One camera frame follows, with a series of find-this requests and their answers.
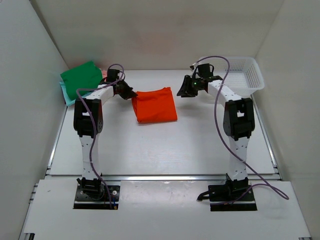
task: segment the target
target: black mounting bracket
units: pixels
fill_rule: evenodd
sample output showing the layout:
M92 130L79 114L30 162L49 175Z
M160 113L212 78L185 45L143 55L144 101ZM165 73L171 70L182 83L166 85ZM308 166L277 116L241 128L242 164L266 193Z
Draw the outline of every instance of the black mounting bracket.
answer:
M239 138L250 138L255 129L254 104L251 98L230 100L225 103L223 130L235 141Z
M89 110L92 113L95 128L97 133L101 133L104 126L104 120L102 115L102 103L100 99L86 99L83 98L84 102L88 106ZM88 115L84 115L87 110L82 103L82 101L77 98L74 105L74 117L73 117L73 127L77 131L80 137L82 136L91 136L94 137L94 127L91 122L91 118Z

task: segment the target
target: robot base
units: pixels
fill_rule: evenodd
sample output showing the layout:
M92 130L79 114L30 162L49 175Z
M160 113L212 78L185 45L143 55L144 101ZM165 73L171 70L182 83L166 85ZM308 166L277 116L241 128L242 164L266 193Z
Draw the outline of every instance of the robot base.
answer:
M111 200L112 208L110 209L109 196L107 189L104 187L104 193L101 196L89 196L84 193L83 188L78 185L74 197L73 209L100 209L100 210L117 210L119 208L120 186L108 185L110 194L115 201L115 208L113 200Z
M239 198L244 191L232 193L232 196L225 192L225 185L209 185L209 200L211 212L226 212L226 211L257 211L255 195L251 189L246 195L232 204L217 204L228 202Z

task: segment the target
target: white wall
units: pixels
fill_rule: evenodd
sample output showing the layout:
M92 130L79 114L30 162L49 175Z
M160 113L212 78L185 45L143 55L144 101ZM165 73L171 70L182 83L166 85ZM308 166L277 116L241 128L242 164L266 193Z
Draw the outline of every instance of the white wall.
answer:
M208 54L254 57L283 0L32 0L69 67L94 60L186 69Z
M254 95L313 239L320 239L319 13L319 0L284 1L256 57L265 88Z
M66 64L28 0L0 0L0 239L19 237L64 112Z

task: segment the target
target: folded cloth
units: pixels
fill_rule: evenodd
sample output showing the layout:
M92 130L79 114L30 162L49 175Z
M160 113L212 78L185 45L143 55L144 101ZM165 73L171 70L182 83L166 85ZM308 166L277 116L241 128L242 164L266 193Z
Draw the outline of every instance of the folded cloth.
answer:
M72 68L60 74L70 100L75 100L78 95L77 89L95 89L102 80L101 70L93 61L88 61L80 66Z
M174 98L170 87L157 91L137 91L132 98L132 106L140 124L177 121Z
M61 89L62 89L62 93L63 93L63 97L64 97L64 101L65 101L65 104L69 107L73 104L75 104L76 100L73 99L71 100L67 94L67 89L66 89L66 85L64 83L64 81L61 81L59 82L60 83L60 86L61 86ZM86 97L86 96L89 96L91 94L91 92L87 92L86 94L82 95L82 97Z

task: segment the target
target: white panel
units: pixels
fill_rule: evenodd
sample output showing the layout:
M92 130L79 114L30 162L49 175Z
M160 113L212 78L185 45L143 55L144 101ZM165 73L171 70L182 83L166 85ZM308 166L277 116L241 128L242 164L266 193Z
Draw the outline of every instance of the white panel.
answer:
M27 0L0 0L0 239L16 240L65 107L65 62Z
M254 57L283 0L33 0L69 67L185 69L201 56Z
M210 212L197 196L206 181L122 181L118 210L73 209L77 182L42 180L25 226L34 240L298 240L309 232L290 182L273 182L286 201L254 189L258 211Z
M135 91L171 87L178 120L139 125L131 100L119 96L108 100L103 105L104 125L99 137L99 162L103 174L226 174L229 152L215 127L215 99L205 91L200 91L194 98L176 96L185 74L190 73L189 70L125 72L125 81ZM223 132L224 107L219 105L217 110ZM83 172L81 144L73 120L74 108L69 107L53 159L52 175L81 175ZM272 160L257 116L255 126L248 145L247 162L259 173L273 174Z
M319 13L319 0L284 2L257 55L265 88L254 95L312 239L320 239Z

